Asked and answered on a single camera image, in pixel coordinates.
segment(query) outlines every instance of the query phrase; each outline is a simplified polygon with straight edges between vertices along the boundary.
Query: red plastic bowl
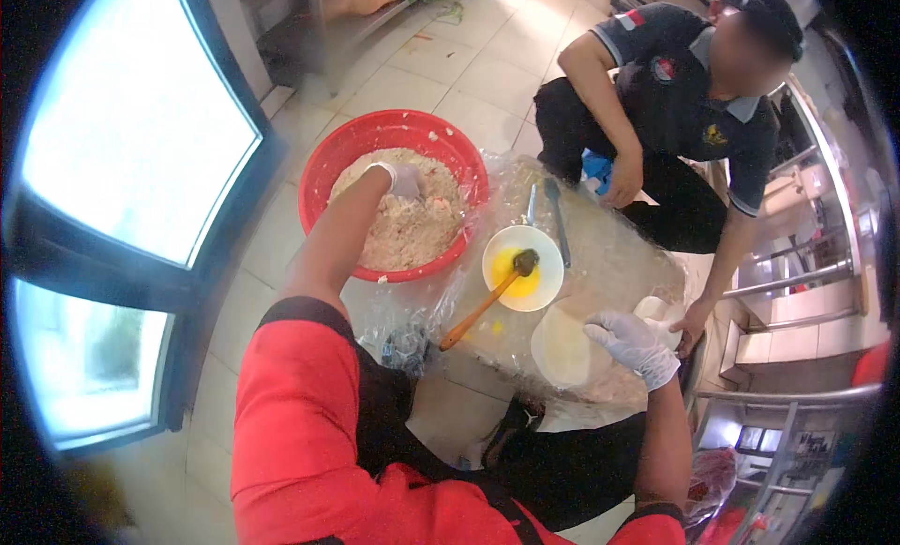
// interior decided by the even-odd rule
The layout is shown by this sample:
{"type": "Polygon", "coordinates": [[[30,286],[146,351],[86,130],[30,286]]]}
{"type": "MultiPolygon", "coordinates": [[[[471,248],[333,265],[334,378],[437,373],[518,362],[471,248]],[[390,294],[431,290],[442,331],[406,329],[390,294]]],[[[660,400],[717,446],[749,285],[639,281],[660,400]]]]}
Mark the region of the red plastic bowl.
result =
{"type": "MultiPolygon", "coordinates": [[[[368,113],[338,127],[316,147],[300,179],[300,223],[309,235],[328,205],[331,187],[353,162],[382,148],[411,148],[424,157],[435,158],[450,169],[463,186],[466,201],[475,207],[488,200],[488,174],[481,155],[462,131],[441,118],[412,110],[385,110],[368,113]],[[428,133],[434,132],[432,141],[428,133]]],[[[411,281],[438,273],[465,250],[465,238],[456,241],[438,258],[418,268],[378,271],[356,266],[354,277],[378,281],[387,276],[391,283],[411,281]]]]}

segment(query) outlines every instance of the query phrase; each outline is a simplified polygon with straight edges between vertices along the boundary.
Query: white tile floor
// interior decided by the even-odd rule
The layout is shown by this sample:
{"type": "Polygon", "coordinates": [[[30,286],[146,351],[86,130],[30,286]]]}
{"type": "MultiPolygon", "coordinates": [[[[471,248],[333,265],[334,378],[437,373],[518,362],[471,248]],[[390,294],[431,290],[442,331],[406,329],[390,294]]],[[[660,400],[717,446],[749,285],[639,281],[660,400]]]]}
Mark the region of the white tile floor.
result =
{"type": "MultiPolygon", "coordinates": [[[[535,156],[541,143],[531,97],[541,82],[561,75],[555,65],[558,52],[604,20],[598,7],[608,5],[608,0],[458,1],[465,7],[461,23],[436,20],[442,5],[430,4],[403,12],[378,30],[335,98],[313,77],[287,102],[291,90],[280,87],[264,102],[266,115],[291,147],[285,162],[288,178],[260,222],[225,299],[193,414],[180,433],[105,455],[121,472],[129,505],[148,542],[236,540],[229,480],[238,373],[244,348],[304,238],[297,184],[311,150],[353,117],[409,108],[449,120],[478,147],[535,156]]],[[[691,285],[702,288],[708,258],[681,258],[691,285]]],[[[352,290],[347,293],[352,298],[352,290]]],[[[723,325],[733,312],[727,306],[716,309],[707,351],[714,353],[721,345],[723,325]]],[[[447,361],[446,371],[420,384],[410,427],[438,456],[456,461],[469,442],[496,425],[514,390],[500,374],[476,362],[447,361]]],[[[705,369],[718,380],[714,364],[705,369]]],[[[728,388],[726,381],[718,383],[719,390],[728,388]]],[[[578,543],[605,543],[633,510],[632,498],[563,535],[578,543]]]]}

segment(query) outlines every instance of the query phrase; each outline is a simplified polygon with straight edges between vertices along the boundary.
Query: person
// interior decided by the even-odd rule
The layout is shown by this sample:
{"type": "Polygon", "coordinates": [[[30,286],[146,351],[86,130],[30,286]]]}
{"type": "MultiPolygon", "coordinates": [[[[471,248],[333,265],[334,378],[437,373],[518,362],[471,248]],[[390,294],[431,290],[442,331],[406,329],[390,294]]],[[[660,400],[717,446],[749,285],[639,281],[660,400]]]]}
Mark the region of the person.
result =
{"type": "Polygon", "coordinates": [[[417,196],[418,175],[415,167],[374,164],[329,203],[247,347],[231,476],[240,541],[565,543],[545,524],[559,514],[547,508],[551,497],[564,502],[558,508],[577,509],[605,494],[604,485],[627,484],[636,511],[613,542],[683,543],[691,448],[678,360],[633,315],[597,314],[585,333],[647,383],[646,413],[603,432],[614,440],[641,428],[643,444],[607,461],[634,472],[607,469],[598,486],[581,489],[575,479],[603,458],[581,456],[573,463],[580,470],[544,480],[522,470],[506,478],[461,471],[406,428],[411,384],[356,343],[340,292],[380,199],[417,196]],[[567,487],[581,494],[561,492],[567,487]]]}
{"type": "Polygon", "coordinates": [[[613,161],[602,202],[666,250],[715,254],[702,295],[672,325],[682,357],[751,247],[775,166],[778,122],[765,94],[803,51],[784,0],[713,0],[709,13],[657,2],[600,22],[560,54],[565,76],[534,96],[550,172],[576,185],[590,149],[613,161]],[[727,158],[730,204],[678,156],[727,158]],[[642,188],[658,206],[634,201],[642,188]]]}

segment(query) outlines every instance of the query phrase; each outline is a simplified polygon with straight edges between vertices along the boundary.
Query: black polo shirt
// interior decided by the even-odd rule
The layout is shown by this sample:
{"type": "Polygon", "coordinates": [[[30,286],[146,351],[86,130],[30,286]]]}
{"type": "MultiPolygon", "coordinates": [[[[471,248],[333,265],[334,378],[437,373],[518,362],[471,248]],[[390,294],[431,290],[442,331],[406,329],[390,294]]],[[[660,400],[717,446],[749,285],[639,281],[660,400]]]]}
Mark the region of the black polo shirt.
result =
{"type": "Polygon", "coordinates": [[[706,97],[715,27],[655,2],[591,30],[622,67],[615,89],[645,149],[696,161],[727,158],[732,203],[756,217],[775,165],[778,122],[766,97],[706,97]]]}

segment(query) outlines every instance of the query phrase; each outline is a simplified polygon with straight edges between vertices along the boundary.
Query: white glove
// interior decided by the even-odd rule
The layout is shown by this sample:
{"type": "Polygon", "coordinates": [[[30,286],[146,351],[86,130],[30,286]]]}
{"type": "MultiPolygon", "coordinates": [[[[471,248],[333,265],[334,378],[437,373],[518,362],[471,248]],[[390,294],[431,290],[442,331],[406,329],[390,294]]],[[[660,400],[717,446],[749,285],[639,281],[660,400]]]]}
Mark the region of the white glove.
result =
{"type": "Polygon", "coordinates": [[[414,164],[389,164],[372,163],[366,166],[366,170],[373,166],[380,166],[390,174],[390,189],[399,198],[417,198],[422,190],[422,173],[414,164]]]}
{"type": "Polygon", "coordinates": [[[636,371],[647,390],[658,389],[678,371],[680,362],[647,324],[633,314],[603,311],[585,321],[584,334],[605,347],[624,367],[636,371]]]}

